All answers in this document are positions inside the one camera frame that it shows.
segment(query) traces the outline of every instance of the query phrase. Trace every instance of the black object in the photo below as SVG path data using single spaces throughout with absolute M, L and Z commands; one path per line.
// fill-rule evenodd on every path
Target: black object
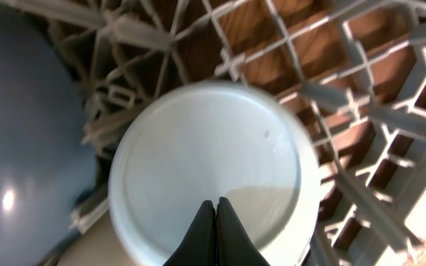
M 180 246 L 164 264 L 178 265 L 269 265 L 252 244 L 228 199 L 220 198 L 217 213 L 205 200 Z

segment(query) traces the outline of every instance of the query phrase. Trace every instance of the wooden surface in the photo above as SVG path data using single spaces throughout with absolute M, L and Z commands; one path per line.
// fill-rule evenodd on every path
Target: wooden surface
M 224 1 L 211 1 L 213 6 L 222 2 Z M 275 0 L 274 3 L 291 33 L 322 18 L 328 12 L 326 1 Z M 204 14 L 200 1 L 191 1 L 191 4 L 192 6 L 188 10 L 191 15 L 187 19 L 187 25 Z M 219 22 L 235 55 L 243 52 L 250 55 L 279 38 L 277 28 L 263 1 L 250 1 L 222 17 Z M 408 27 L 402 16 L 393 9 L 374 10 L 351 21 L 350 27 L 355 38 L 361 41 L 369 55 L 389 47 L 408 35 Z M 305 76 L 309 79 L 330 74 L 349 65 L 339 40 L 338 27 L 334 22 L 300 36 L 294 40 L 294 45 Z M 180 53 L 194 80 L 212 76 L 214 68 L 221 63 L 218 55 L 220 48 L 220 40 L 214 33 L 211 24 L 200 33 L 192 35 L 188 41 L 185 40 L 184 44 L 179 44 Z M 397 96 L 415 62 L 413 50 L 408 48 L 395 52 L 371 67 L 375 82 L 374 91 L 379 101 L 388 103 Z M 300 89 L 297 76 L 284 47 L 251 62 L 244 67 L 243 73 L 251 85 L 273 95 Z M 359 92 L 354 83 L 354 77 L 341 78 L 331 84 L 342 89 L 349 87 L 354 92 Z M 418 105 L 426 108 L 426 88 Z M 313 114 L 304 100 L 296 98 L 287 102 L 285 106 L 297 114 L 310 135 L 319 133 Z M 347 117 L 323 113 L 327 117 L 326 123 L 329 126 L 335 126 L 348 120 Z M 339 149 L 339 156 L 343 164 L 346 167 L 360 164 L 374 136 L 375 130 L 372 125 L 364 123 L 352 128 L 346 134 L 336 137 L 334 145 Z M 411 139 L 398 136 L 391 151 L 403 156 L 410 144 Z M 334 174 L 336 168 L 332 163 L 331 154 L 321 146 L 317 147 L 317 153 L 321 164 L 320 172 L 324 177 Z M 384 188 L 396 167 L 388 161 L 383 162 L 371 185 Z M 324 187 L 324 189 L 320 220 L 329 219 L 342 198 L 341 192 L 333 185 Z M 359 224 L 351 220 L 335 246 L 346 250 L 359 229 Z

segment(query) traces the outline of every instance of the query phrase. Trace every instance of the dish rack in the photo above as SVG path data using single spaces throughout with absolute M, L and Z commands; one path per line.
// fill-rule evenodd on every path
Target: dish rack
M 279 34 L 252 52 L 236 52 L 220 20 L 253 1 L 261 2 Z M 388 246 L 396 253 L 405 253 L 417 260 L 415 249 L 422 246 L 422 241 L 407 229 L 403 217 L 399 217 L 393 207 L 393 202 L 399 198 L 374 189 L 370 184 L 383 161 L 391 161 L 399 168 L 392 180 L 400 178 L 397 175 L 401 168 L 406 175 L 421 174 L 422 164 L 426 163 L 426 109 L 416 106 L 426 86 L 426 1 L 329 1 L 323 16 L 308 19 L 296 27 L 286 24 L 278 11 L 277 1 L 273 0 L 177 0 L 162 4 L 151 0 L 0 2 L 35 14 L 32 17 L 35 21 L 43 21 L 48 38 L 71 69 L 84 98 L 88 121 L 82 143 L 93 144 L 98 155 L 108 160 L 112 159 L 127 126 L 163 93 L 203 79 L 228 79 L 249 86 L 251 76 L 246 74 L 247 67 L 273 52 L 283 51 L 298 84 L 277 93 L 276 98 L 285 106 L 294 105 L 296 100 L 306 102 L 316 130 L 311 140 L 315 147 L 331 154 L 333 167 L 322 177 L 322 185 L 332 184 L 344 196 L 335 206 L 333 215 L 317 224 L 311 238 L 311 255 L 305 263 L 375 263 L 372 259 L 363 260 L 366 250 L 353 249 L 356 241 L 364 241 L 359 240 L 360 236 L 354 239 L 348 251 L 336 248 L 351 220 L 369 228 L 363 234 L 369 245 L 379 242 L 383 247 Z M 200 5 L 203 13 L 189 15 L 193 5 Z M 379 50 L 367 51 L 354 37 L 350 23 L 373 10 L 387 7 L 399 11 L 409 29 L 408 34 Z M 330 24 L 337 27 L 348 62 L 332 71 L 308 77 L 294 43 L 301 36 Z M 189 68 L 185 56 L 179 52 L 180 43 L 201 43 L 201 38 L 191 37 L 207 30 L 217 36 L 219 51 L 205 49 L 203 53 L 196 50 L 191 53 L 196 52 L 200 60 L 219 53 L 221 60 L 216 66 L 203 70 Z M 375 93 L 371 67 L 408 47 L 412 47 L 416 62 L 396 97 L 383 103 Z M 143 71 L 153 64 L 158 66 L 154 80 L 146 81 L 146 76 L 153 74 L 143 74 Z M 336 86 L 342 78 L 352 78 L 355 89 Z M 330 114 L 346 119 L 330 125 L 327 120 Z M 349 167 L 340 157 L 335 140 L 364 123 L 372 126 L 375 136 L 362 162 Z M 420 145 L 425 152 L 415 156 L 393 154 L 391 146 L 400 136 L 414 139 L 414 144 Z M 399 195 L 399 190 L 404 191 L 405 187 L 397 188 L 393 194 Z

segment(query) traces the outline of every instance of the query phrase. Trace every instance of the white plastic grid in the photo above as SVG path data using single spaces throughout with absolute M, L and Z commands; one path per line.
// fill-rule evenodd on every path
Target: white plastic grid
M 280 93 L 277 99 L 280 103 L 286 103 L 296 97 L 303 97 L 309 101 L 320 128 L 320 134 L 313 138 L 314 145 L 324 145 L 329 149 L 338 170 L 337 174 L 323 182 L 333 180 L 346 198 L 341 200 L 337 211 L 330 220 L 317 226 L 318 231 L 312 239 L 312 259 L 310 263 L 321 262 L 322 264 L 338 265 L 347 260 L 342 259 L 346 257 L 345 254 L 343 255 L 341 251 L 334 250 L 331 247 L 341 235 L 345 224 L 350 218 L 355 218 L 362 225 L 371 224 L 371 228 L 376 232 L 376 235 L 382 241 L 388 243 L 396 252 L 405 250 L 409 254 L 414 254 L 413 246 L 421 244 L 404 226 L 402 221 L 380 202 L 380 200 L 391 200 L 389 196 L 381 191 L 370 190 L 367 186 L 383 160 L 391 160 L 401 167 L 414 167 L 419 163 L 390 154 L 389 148 L 398 134 L 426 140 L 426 110 L 415 107 L 415 103 L 426 84 L 426 23 L 420 24 L 418 20 L 418 16 L 426 17 L 426 1 L 334 1 L 327 16 L 294 33 L 288 31 L 272 0 L 227 1 L 216 8 L 213 8 L 208 0 L 202 0 L 206 14 L 179 33 L 177 31 L 185 16 L 186 8 L 189 4 L 188 0 L 177 1 L 177 8 L 170 30 L 164 29 L 161 19 L 150 0 L 140 0 L 140 3 L 155 27 L 140 22 L 129 14 L 132 5 L 137 1 L 121 1 L 120 3 L 116 0 L 103 0 L 100 3 L 96 0 L 91 0 L 88 1 L 89 7 L 69 1 L 0 1 L 15 8 L 49 18 L 49 36 L 64 60 L 77 70 L 81 77 L 84 94 L 87 96 L 86 108 L 89 122 L 85 126 L 87 134 L 84 142 L 91 141 L 95 145 L 97 152 L 104 157 L 110 157 L 105 148 L 116 146 L 126 124 L 129 125 L 145 106 L 161 94 L 165 83 L 169 55 L 172 55 L 182 83 L 190 82 L 191 78 L 188 70 L 176 51 L 174 43 L 183 40 L 211 22 L 223 46 L 220 54 L 223 63 L 217 66 L 214 71 L 214 77 L 220 77 L 228 73 L 234 81 L 240 81 L 245 85 L 248 85 L 248 81 L 240 71 L 242 67 L 285 45 L 290 62 L 302 87 L 298 92 L 286 90 Z M 231 45 L 218 19 L 248 1 L 265 2 L 271 17 L 277 25 L 281 38 L 251 55 L 239 54 L 233 56 Z M 407 24 L 411 27 L 410 35 L 407 40 L 400 41 L 368 57 L 360 42 L 353 37 L 348 22 L 385 5 L 399 6 L 405 14 Z M 61 25 L 58 21 L 82 26 L 86 28 L 86 31 L 78 35 L 64 36 L 61 33 Z M 351 66 L 319 80 L 308 80 L 303 74 L 293 40 L 330 21 L 334 21 L 338 25 L 342 46 L 351 62 Z M 92 63 L 87 68 L 73 47 L 93 33 L 95 33 L 95 48 L 92 55 Z M 134 58 L 129 58 L 119 48 L 120 44 L 143 47 L 149 51 Z M 370 66 L 410 45 L 414 48 L 417 62 L 396 100 L 392 104 L 382 106 L 377 102 L 373 92 L 373 76 Z M 158 50 L 165 53 L 154 95 L 149 96 L 132 67 L 142 61 L 149 60 Z M 117 66 L 105 73 L 103 71 L 104 64 L 107 58 L 111 56 Z M 349 75 L 355 75 L 357 86 L 359 87 L 359 95 L 355 95 L 349 89 L 343 92 L 327 85 L 337 78 Z M 119 77 L 124 77 L 129 87 L 135 90 L 113 84 L 113 81 Z M 121 110 L 112 112 L 108 110 L 106 103 L 115 104 Z M 346 114 L 351 120 L 329 128 L 320 113 L 319 106 L 329 112 Z M 359 108 L 362 106 L 368 107 L 367 114 L 360 112 Z M 367 121 L 372 122 L 377 129 L 371 148 L 362 164 L 345 170 L 339 161 L 338 152 L 332 143 L 332 139 L 343 134 L 348 129 Z M 331 245 L 329 245 L 326 239 L 327 235 L 322 230 L 324 232 L 334 231 L 334 234 L 331 234 Z

